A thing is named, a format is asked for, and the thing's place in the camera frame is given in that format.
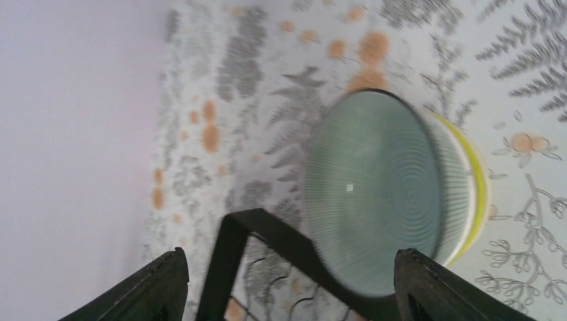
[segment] yellow rim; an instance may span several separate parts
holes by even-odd
[[[480,231],[484,226],[484,221],[486,218],[486,206],[488,200],[488,191],[487,191],[487,184],[485,181],[485,175],[483,172],[483,166],[481,161],[478,159],[474,148],[469,144],[467,139],[459,132],[459,130],[446,119],[439,115],[435,115],[447,128],[455,135],[461,146],[465,149],[467,156],[471,161],[471,166],[473,169],[473,176],[475,178],[475,185],[477,189],[477,211],[475,220],[473,222],[473,226],[471,227],[471,231],[465,240],[465,244],[459,250],[459,253],[455,255],[455,257],[449,262],[452,264],[457,259],[459,259],[476,241],[478,236],[480,235]]]

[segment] white wall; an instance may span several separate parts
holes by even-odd
[[[0,320],[140,267],[168,5],[0,0]]]

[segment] patterned fabric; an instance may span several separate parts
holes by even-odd
[[[178,0],[169,18],[145,259],[184,247],[186,320],[225,213],[306,232],[299,167],[329,107],[365,87],[442,115],[490,168],[490,220],[451,269],[563,320],[566,0]],[[258,320],[356,317],[258,241],[234,296]]]

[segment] table surface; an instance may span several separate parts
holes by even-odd
[[[304,232],[298,168],[314,131],[341,95],[380,88],[454,123],[489,168],[489,221],[451,270],[531,317],[561,320],[566,37],[565,0],[177,1],[146,259],[184,247],[191,320],[219,218],[264,207]],[[234,296],[259,320],[346,313],[257,241]]]

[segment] concentric circle pattern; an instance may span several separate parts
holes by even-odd
[[[443,184],[427,129],[382,92],[357,92],[329,113],[305,166],[310,232],[330,272],[370,297],[394,293],[394,257],[439,241]]]

